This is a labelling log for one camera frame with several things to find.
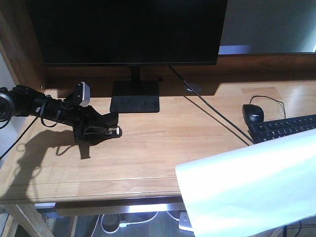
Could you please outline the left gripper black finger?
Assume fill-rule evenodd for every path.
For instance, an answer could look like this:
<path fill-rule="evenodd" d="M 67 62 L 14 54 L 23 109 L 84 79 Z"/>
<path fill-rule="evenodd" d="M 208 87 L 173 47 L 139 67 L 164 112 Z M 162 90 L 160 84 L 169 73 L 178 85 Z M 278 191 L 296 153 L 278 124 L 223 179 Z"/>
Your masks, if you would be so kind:
<path fill-rule="evenodd" d="M 118 126 L 119 114 L 112 112 L 104 115 L 98 115 L 95 121 L 103 128 L 114 128 Z"/>
<path fill-rule="evenodd" d="M 90 142 L 88 141 L 78 141 L 79 153 L 81 159 L 90 158 Z"/>

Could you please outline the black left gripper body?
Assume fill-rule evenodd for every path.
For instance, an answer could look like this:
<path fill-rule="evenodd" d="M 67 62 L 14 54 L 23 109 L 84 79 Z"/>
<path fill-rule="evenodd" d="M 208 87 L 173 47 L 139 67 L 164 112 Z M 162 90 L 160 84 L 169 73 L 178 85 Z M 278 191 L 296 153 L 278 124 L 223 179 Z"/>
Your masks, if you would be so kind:
<path fill-rule="evenodd" d="M 88 125 L 92 121 L 96 121 L 99 116 L 99 113 L 92 106 L 65 108 L 61 105 L 58 111 L 60 113 L 58 122 L 73 128 L 75 142 L 92 141 L 92 138 L 85 134 Z"/>

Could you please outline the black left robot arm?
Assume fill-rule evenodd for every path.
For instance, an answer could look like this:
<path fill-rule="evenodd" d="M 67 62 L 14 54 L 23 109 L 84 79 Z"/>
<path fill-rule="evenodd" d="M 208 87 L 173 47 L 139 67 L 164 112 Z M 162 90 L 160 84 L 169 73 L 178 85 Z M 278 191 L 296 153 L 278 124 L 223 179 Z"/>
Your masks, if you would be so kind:
<path fill-rule="evenodd" d="M 118 112 L 99 114 L 91 105 L 90 87 L 77 83 L 73 93 L 64 100 L 53 99 L 30 87 L 17 85 L 11 90 L 0 89 L 0 121 L 5 128 L 12 117 L 35 116 L 55 125 L 65 124 L 73 129 L 75 143 L 80 147 L 88 142 L 102 142 L 122 136 Z"/>

